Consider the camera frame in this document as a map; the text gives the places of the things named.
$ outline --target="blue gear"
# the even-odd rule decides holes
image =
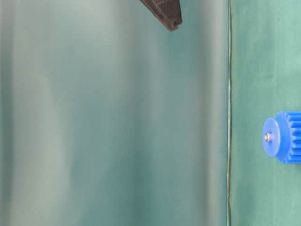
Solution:
[[[268,156],[282,163],[301,163],[301,112],[280,112],[268,118],[262,143]]]

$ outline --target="dark bracket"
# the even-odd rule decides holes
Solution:
[[[171,32],[182,23],[180,0],[140,0]]]

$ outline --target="green cloth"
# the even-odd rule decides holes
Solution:
[[[1,226],[226,223],[228,4],[0,0]]]
[[[301,111],[301,2],[232,0],[232,226],[300,225],[301,165],[268,157],[261,129]]]

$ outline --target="gray-green fabric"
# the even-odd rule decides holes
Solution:
[[[301,2],[231,1],[231,225],[300,225],[301,165],[268,157],[261,129],[301,111]]]
[[[0,4],[2,226],[226,223],[227,1]]]

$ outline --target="metal screw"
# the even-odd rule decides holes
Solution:
[[[265,139],[266,142],[272,142],[272,140],[273,140],[273,134],[266,133],[265,136],[264,136],[264,139]]]

